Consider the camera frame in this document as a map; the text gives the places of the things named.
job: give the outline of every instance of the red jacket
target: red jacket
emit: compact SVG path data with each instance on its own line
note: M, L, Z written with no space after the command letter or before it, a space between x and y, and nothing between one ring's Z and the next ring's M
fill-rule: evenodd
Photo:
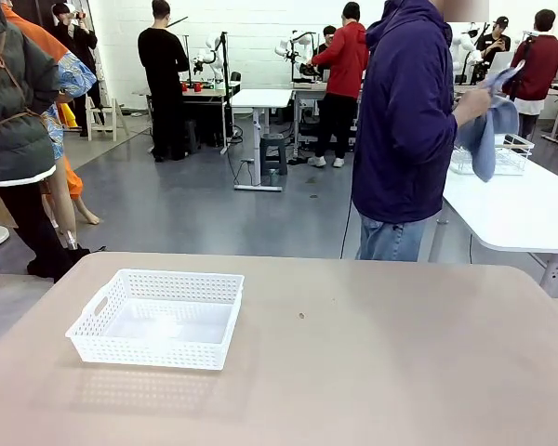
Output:
M512 67L525 57L523 42L512 59ZM523 77L517 89L517 98L522 100L543 100L548 96L551 82L558 72L558 39L553 35L539 35L534 38L523 68ZM508 86L504 92L511 93Z
M312 64L330 65L326 93L357 99L368 57L364 25L352 22L337 30L333 43L326 51L314 56Z

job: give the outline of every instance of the blue patterned garment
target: blue patterned garment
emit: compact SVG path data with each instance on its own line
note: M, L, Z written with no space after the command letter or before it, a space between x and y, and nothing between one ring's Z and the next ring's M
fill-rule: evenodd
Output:
M70 98L83 96L97 82L95 74L70 51L58 63L58 71L60 91ZM57 161L64 154L64 128L60 122L57 105L53 104L41 117L52 139L54 159Z

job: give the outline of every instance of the person in red jacket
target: person in red jacket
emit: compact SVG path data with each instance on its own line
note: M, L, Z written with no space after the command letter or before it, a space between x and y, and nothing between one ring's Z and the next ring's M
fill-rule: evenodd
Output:
M360 20L360 6L350 2L343 9L343 28L335 32L333 43L315 56L309 64L330 65L326 96L320 107L320 135L316 153L308 163L314 167L326 165L325 151L333 135L337 137L336 159L333 167L345 165L349 134L357 113L362 77L368 64L365 27Z
M525 67L518 79L504 90L514 99L519 112L521 138L532 136L551 82L558 71L558 39L550 34L555 20L553 11L539 11L534 25L537 35L522 42L512 60L512 67L525 60Z

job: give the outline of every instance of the dark green jacket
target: dark green jacket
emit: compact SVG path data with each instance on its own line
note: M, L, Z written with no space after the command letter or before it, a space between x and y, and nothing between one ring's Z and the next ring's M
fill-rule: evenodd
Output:
M56 100L60 80L54 59L7 24L0 7L0 34L6 32L4 60L25 93L25 99L7 73L0 70L0 121L25 112L45 112ZM39 181L54 168L54 152L38 117L24 116L0 125L0 186Z

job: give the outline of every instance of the white plastic basket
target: white plastic basket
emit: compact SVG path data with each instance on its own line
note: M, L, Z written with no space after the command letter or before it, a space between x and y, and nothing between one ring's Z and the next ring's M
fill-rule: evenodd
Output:
M66 332L84 362L222 370L244 276L121 269Z
M535 144L516 135L496 135L496 172L495 175L520 176L525 172L527 160ZM474 175L473 158L469 151L455 147L451 158L450 170L457 174Z

